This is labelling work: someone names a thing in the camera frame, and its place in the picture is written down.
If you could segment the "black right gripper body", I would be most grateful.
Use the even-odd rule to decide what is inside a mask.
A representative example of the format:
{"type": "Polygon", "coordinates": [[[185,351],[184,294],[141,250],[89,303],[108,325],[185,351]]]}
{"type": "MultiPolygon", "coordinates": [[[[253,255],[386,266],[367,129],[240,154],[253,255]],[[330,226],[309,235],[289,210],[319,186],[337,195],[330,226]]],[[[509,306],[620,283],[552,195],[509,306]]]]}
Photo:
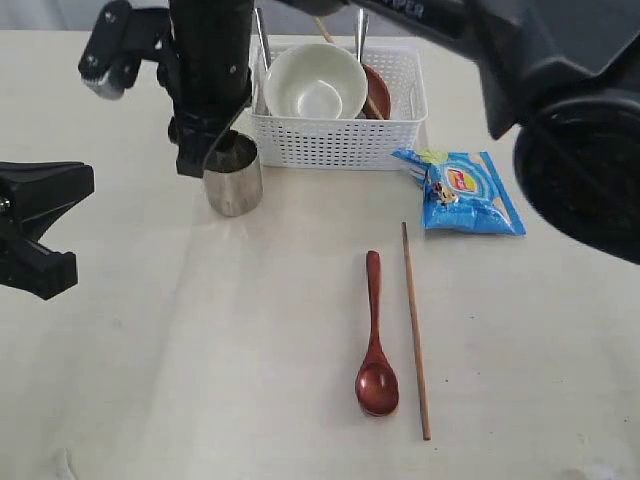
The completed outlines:
{"type": "Polygon", "coordinates": [[[169,3],[180,69],[172,140],[180,149],[209,148],[246,108],[253,9],[252,1],[169,3]]]}

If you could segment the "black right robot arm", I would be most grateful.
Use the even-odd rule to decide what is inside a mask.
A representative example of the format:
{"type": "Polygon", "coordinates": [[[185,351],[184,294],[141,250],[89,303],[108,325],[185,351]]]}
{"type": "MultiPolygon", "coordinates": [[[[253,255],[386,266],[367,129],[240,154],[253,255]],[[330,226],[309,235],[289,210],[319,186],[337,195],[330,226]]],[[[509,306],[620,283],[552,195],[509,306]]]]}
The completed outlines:
{"type": "MultiPolygon", "coordinates": [[[[518,184],[565,235],[639,260],[639,5],[635,1],[367,1],[364,8],[473,61],[493,138],[512,127],[518,184]]],[[[174,102],[180,174],[249,99],[249,1],[173,1],[158,69],[174,102]]]]}

